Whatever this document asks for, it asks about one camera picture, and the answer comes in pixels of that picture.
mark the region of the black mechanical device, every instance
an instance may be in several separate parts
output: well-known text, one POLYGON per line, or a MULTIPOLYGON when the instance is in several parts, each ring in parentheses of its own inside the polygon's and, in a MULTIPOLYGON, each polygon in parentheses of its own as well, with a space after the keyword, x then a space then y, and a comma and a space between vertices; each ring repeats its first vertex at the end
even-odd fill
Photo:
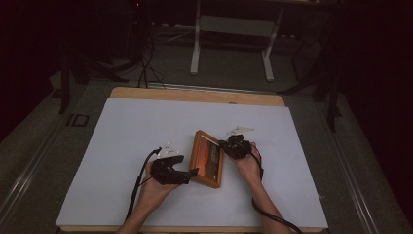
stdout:
POLYGON ((169 158, 157 159, 153 162, 151 176, 161 184, 188 184, 192 176, 198 174, 198 168, 189 172, 177 171, 173 165, 182 163, 184 156, 177 155, 169 158))
POLYGON ((242 159, 252 152, 251 144, 248 140, 244 140, 243 135, 229 136, 228 140, 219 140, 218 144, 234 159, 242 159))

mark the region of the human hand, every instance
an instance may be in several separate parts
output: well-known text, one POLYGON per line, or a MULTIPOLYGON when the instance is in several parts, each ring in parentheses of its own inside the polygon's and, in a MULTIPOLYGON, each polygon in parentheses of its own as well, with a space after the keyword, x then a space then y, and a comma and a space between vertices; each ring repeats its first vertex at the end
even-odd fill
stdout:
POLYGON ((146 176, 142 180, 139 198, 137 199, 136 211, 152 213, 158 209, 167 196, 180 184, 162 185, 155 178, 151 177, 151 167, 153 162, 146 165, 146 176))
MULTIPOLYGON (((252 142, 251 145, 251 153, 259 162, 261 162, 261 155, 255 147, 256 144, 252 142)), ((241 177, 249 186, 261 182, 261 169, 252 155, 248 154, 242 159, 234 159, 231 156, 229 156, 229 158, 235 164, 241 177)))

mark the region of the gray floor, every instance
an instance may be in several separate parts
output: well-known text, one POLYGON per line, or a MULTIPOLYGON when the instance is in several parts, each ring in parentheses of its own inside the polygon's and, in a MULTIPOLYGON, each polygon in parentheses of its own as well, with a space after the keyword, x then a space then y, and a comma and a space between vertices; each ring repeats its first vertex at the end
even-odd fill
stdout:
MULTIPOLYGON (((276 77, 273 83, 265 80, 258 49, 244 46, 240 50, 240 45, 222 47, 209 42, 204 42, 201 49, 199 74, 191 76, 192 45, 186 39, 157 43, 151 60, 156 72, 148 72, 148 80, 163 79, 168 89, 214 88, 265 94, 296 84, 291 62, 296 41, 277 41, 271 55, 276 77)), ((140 71, 138 67, 121 74, 131 80, 128 84, 112 83, 97 76, 89 85, 72 82, 71 106, 64 115, 57 114, 59 100, 47 97, 0 144, 1 201, 10 202, 8 196, 14 183, 30 160, 41 159, 37 170, 31 171, 34 177, 26 181, 29 186, 24 196, 18 197, 6 212, 7 204, 2 202, 0 233, 56 232, 59 209, 106 99, 116 86, 135 86, 140 71), (89 115, 87 127, 64 126, 71 113, 89 115)), ((51 78, 57 86, 58 78, 59 74, 51 78)), ((163 88, 160 83, 151 83, 150 87, 163 88)), ((291 110, 330 233, 413 233, 345 97, 339 96, 342 117, 336 118, 334 134, 325 124, 326 103, 313 102, 312 89, 284 100, 291 110)))

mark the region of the white tag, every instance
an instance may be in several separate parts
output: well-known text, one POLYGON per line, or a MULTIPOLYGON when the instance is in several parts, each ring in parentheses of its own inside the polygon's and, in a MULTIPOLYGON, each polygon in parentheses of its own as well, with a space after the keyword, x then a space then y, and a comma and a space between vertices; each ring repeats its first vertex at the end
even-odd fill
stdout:
POLYGON ((173 156, 179 155, 179 152, 176 151, 169 143, 167 143, 164 147, 162 147, 161 151, 158 154, 158 159, 162 158, 170 158, 173 156))
POLYGON ((247 127, 242 127, 242 126, 238 126, 231 130, 230 132, 227 133, 228 136, 233 136, 233 135, 241 135, 241 134, 245 134, 248 132, 254 131, 254 129, 252 128, 247 128, 247 127))

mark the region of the white board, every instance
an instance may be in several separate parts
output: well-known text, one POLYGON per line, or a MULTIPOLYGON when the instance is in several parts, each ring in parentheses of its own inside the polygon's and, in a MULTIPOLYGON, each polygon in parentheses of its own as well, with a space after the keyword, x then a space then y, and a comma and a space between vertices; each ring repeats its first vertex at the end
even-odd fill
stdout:
MULTIPOLYGON (((64 200, 57 226, 121 225, 146 156, 167 142, 185 156, 197 130, 217 139, 237 125, 263 157, 263 183, 283 217, 299 227, 327 223, 287 107, 109 98, 64 200)), ((221 187, 195 181, 173 191, 145 226, 260 226, 250 194, 228 158, 221 187)))

